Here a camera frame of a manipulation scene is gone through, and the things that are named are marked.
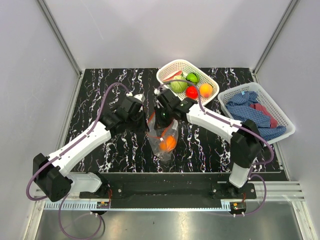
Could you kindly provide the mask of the clear zip top bag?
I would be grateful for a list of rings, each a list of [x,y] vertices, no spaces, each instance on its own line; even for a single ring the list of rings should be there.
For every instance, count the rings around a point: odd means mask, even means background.
[[[170,152],[164,152],[164,151],[160,150],[159,144],[161,141],[163,141],[166,137],[168,137],[170,135],[174,136],[176,138],[176,144],[177,144],[178,137],[179,137],[179,131],[178,131],[179,123],[178,123],[178,121],[174,119],[168,127],[155,130],[154,129],[155,112],[153,112],[151,114],[151,116],[149,117],[147,124],[149,127],[149,132],[147,132],[146,135],[148,137],[148,141],[151,146],[153,154],[157,158],[159,158],[159,160],[163,163],[170,161],[172,158],[173,150],[175,148]]]

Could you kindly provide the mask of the fake orange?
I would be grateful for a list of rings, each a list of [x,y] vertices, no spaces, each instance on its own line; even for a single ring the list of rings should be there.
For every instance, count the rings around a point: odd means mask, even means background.
[[[163,141],[159,144],[159,149],[163,152],[172,151],[177,145],[177,140],[173,135],[167,136]]]

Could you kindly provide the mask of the fake green cabbage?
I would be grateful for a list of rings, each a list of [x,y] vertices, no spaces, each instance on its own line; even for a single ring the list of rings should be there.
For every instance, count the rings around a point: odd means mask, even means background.
[[[186,80],[186,78],[183,75],[174,76],[173,80],[175,81],[172,81],[170,83],[170,87],[174,93],[183,93],[187,89],[188,83],[181,81]]]

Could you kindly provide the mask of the fake red tomato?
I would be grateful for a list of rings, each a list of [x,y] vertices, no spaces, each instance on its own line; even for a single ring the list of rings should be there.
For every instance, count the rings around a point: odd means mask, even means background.
[[[198,98],[198,90],[197,90],[197,88],[194,87],[194,86],[189,86],[189,87],[187,87],[186,90],[185,90],[185,95],[186,95],[186,97],[195,100],[195,99]]]

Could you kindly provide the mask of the fake watermelon slice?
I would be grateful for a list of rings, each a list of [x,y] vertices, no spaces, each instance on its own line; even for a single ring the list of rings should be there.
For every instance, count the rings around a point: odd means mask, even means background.
[[[182,71],[182,70],[179,70],[179,71],[177,71],[176,73],[174,73],[173,75],[171,75],[170,77],[167,77],[166,79],[164,79],[163,82],[170,81],[170,80],[172,80],[174,77],[176,77],[176,76],[181,76],[181,75],[183,75],[183,71]]]

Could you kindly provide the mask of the fake green apple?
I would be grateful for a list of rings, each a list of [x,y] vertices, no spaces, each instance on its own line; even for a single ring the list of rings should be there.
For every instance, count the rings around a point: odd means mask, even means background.
[[[200,82],[200,77],[195,72],[188,73],[185,78],[189,83],[192,83],[194,85],[197,85]]]

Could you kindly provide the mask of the fake peach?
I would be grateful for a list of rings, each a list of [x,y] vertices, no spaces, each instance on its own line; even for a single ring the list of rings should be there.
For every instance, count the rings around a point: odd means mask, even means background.
[[[199,93],[203,98],[209,98],[212,96],[213,94],[213,87],[212,85],[210,85],[209,83],[203,83],[200,87],[199,87]]]

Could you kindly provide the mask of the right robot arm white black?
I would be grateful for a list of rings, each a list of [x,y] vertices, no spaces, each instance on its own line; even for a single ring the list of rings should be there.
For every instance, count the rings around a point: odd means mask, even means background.
[[[243,195],[253,161],[264,146],[256,124],[251,120],[242,122],[217,114],[189,97],[181,100],[170,89],[156,89],[154,94],[159,102],[155,107],[155,119],[159,127],[164,128],[173,120],[184,121],[200,126],[229,143],[233,167],[227,192],[235,199]]]

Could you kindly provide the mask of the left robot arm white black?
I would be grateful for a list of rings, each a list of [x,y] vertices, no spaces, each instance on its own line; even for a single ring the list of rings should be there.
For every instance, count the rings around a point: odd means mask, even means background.
[[[98,172],[79,173],[72,169],[94,149],[125,131],[149,130],[144,111],[145,96],[126,96],[115,110],[107,111],[75,139],[49,154],[33,158],[33,182],[51,202],[71,193],[92,193],[97,198],[109,194],[110,182]]]

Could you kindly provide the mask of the white laundry basket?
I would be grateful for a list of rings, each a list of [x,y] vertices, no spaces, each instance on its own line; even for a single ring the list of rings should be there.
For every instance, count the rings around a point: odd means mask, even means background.
[[[257,101],[262,106],[266,107],[266,110],[272,115],[272,117],[277,120],[280,126],[286,127],[286,132],[284,134],[278,137],[273,137],[268,141],[268,144],[272,145],[274,143],[277,143],[295,133],[296,127],[294,126],[292,121],[287,117],[287,115],[282,111],[282,109],[277,105],[272,97],[264,90],[264,88],[256,82],[241,84],[239,86],[235,86],[222,91],[217,95],[217,99],[221,104],[221,110],[228,118],[233,119],[231,113],[227,110],[227,107],[225,105],[234,95],[246,91],[256,92]]]

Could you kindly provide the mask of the blue patterned cloth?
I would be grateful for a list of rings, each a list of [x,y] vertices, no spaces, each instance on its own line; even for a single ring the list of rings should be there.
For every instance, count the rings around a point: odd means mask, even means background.
[[[283,135],[286,132],[286,127],[283,125],[278,124],[276,128],[259,127],[258,118],[254,117],[256,111],[250,107],[250,104],[259,104],[257,97],[258,94],[254,91],[237,93],[225,106],[235,120],[241,122],[253,121],[264,140],[269,141]]]

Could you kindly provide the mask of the red cloth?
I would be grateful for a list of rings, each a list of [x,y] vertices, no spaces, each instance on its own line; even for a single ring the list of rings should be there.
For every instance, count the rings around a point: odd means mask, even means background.
[[[274,129],[278,126],[278,121],[267,111],[266,107],[260,103],[250,104],[250,107],[256,112],[259,127]]]

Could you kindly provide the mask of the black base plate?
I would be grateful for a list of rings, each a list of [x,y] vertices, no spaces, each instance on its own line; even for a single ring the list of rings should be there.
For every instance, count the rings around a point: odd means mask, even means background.
[[[222,200],[255,200],[253,183],[236,188],[228,173],[104,173],[114,209],[211,209]]]

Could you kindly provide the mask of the aluminium frame rail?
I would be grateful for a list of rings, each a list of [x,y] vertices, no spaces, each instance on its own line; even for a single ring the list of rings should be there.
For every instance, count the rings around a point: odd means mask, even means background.
[[[230,212],[232,204],[250,202],[294,202],[303,201],[301,187],[296,182],[259,182],[249,184],[246,196],[213,197],[210,194],[132,194],[125,197],[123,192],[107,194],[106,198],[93,195],[78,197],[72,193],[65,200],[40,201],[44,210],[55,211],[106,211],[131,212]]]

